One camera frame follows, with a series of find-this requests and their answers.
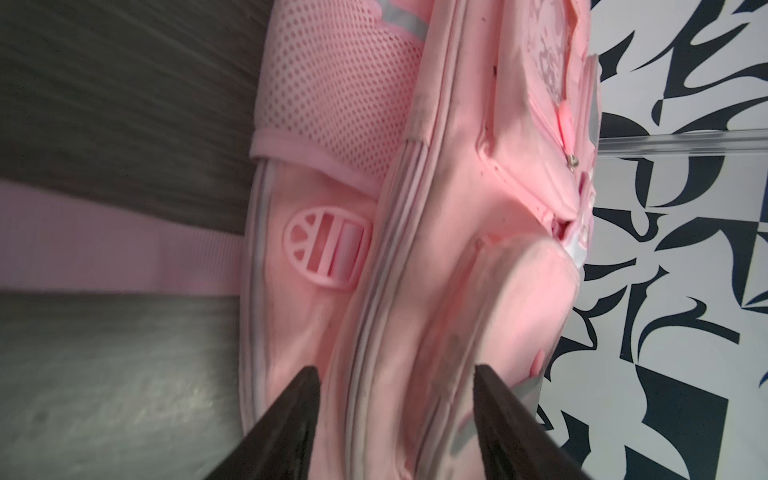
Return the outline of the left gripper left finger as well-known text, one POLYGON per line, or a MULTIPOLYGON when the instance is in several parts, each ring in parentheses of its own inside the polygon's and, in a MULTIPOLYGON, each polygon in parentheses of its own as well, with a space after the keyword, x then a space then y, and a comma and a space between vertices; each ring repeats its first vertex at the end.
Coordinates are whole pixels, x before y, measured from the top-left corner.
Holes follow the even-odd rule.
POLYGON ((306 480, 320 407, 318 371, 302 368, 208 480, 306 480))

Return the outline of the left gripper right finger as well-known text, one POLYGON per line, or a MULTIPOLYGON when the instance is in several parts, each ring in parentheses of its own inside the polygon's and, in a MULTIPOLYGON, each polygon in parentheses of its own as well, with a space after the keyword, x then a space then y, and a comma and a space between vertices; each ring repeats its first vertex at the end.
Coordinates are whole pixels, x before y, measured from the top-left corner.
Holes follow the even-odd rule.
POLYGON ((488 480, 588 480, 489 365, 475 367, 473 415, 488 480))

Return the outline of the pink student backpack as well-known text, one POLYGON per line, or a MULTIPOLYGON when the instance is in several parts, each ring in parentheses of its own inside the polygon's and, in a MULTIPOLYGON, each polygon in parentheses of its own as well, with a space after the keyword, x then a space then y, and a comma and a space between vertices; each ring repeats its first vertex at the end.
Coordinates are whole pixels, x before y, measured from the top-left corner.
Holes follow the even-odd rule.
POLYGON ((482 440, 487 364, 532 422, 592 230, 599 63, 587 1, 278 1, 245 232, 1 184, 5 290, 238 295, 252 429, 297 373, 313 479, 573 466, 482 440))

